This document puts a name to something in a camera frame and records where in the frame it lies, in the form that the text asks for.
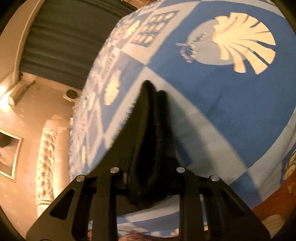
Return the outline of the dark green curtain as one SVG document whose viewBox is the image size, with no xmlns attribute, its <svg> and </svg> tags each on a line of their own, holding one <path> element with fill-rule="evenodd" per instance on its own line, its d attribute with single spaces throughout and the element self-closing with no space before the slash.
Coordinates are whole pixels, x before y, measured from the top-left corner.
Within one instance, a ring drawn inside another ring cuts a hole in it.
<svg viewBox="0 0 296 241">
<path fill-rule="evenodd" d="M 107 37 L 134 11 L 125 1 L 44 1 L 27 36 L 20 71 L 83 89 Z"/>
</svg>

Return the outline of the framed wall picture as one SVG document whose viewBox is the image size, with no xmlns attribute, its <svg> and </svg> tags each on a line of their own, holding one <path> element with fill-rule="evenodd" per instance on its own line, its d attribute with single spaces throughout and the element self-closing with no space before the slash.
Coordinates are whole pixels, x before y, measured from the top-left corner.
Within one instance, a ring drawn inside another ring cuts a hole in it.
<svg viewBox="0 0 296 241">
<path fill-rule="evenodd" d="M 16 169 L 23 138 L 1 129 L 1 176 L 16 182 Z"/>
</svg>

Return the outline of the round black device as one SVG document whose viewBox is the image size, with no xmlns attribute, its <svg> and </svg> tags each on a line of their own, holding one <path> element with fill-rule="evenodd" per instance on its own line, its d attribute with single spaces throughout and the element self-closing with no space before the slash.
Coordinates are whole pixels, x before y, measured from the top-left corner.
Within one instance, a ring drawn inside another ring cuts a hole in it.
<svg viewBox="0 0 296 241">
<path fill-rule="evenodd" d="M 68 89 L 63 94 L 63 98 L 69 102 L 76 103 L 79 99 L 79 93 L 74 89 Z"/>
</svg>

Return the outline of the blue white patterned bedsheet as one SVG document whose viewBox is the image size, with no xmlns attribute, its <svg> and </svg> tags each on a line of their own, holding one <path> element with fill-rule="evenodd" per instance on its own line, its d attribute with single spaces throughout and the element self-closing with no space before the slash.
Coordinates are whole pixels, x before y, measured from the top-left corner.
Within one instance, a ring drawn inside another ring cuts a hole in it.
<svg viewBox="0 0 296 241">
<path fill-rule="evenodd" d="M 142 84 L 163 90 L 180 166 L 219 176 L 267 228 L 295 239 L 295 204 L 272 197 L 295 180 L 295 4 L 156 1 L 122 18 L 104 43 L 76 105 L 72 181 L 93 171 L 136 104 Z M 161 196 L 155 156 L 138 201 L 116 196 L 117 235 L 179 234 L 179 197 Z"/>
</svg>

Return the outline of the cream tufted headboard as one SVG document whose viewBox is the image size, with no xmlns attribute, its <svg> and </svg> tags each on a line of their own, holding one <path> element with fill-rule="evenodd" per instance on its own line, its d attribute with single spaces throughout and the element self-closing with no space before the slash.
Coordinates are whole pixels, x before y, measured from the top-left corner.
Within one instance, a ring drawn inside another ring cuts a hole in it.
<svg viewBox="0 0 296 241">
<path fill-rule="evenodd" d="M 70 183 L 70 118 L 54 114 L 45 122 L 36 167 L 36 209 L 40 216 Z"/>
</svg>

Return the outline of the brown patterned clothing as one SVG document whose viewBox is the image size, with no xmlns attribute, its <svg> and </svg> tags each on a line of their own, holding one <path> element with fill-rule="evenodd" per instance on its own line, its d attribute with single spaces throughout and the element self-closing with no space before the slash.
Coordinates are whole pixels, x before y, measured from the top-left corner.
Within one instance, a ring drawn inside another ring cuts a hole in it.
<svg viewBox="0 0 296 241">
<path fill-rule="evenodd" d="M 179 237 L 154 237 L 140 232 L 129 232 L 117 238 L 118 241 L 179 241 Z"/>
</svg>

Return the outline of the white air conditioner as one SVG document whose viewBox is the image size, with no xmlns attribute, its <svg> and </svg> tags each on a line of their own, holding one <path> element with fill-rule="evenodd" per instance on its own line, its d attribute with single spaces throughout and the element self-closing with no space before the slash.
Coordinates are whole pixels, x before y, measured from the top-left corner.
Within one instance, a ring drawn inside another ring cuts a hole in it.
<svg viewBox="0 0 296 241">
<path fill-rule="evenodd" d="M 31 87 L 35 81 L 25 81 L 21 80 L 16 86 L 12 89 L 10 95 L 8 96 L 8 104 L 15 106 L 20 101 L 24 93 L 29 87 Z"/>
</svg>

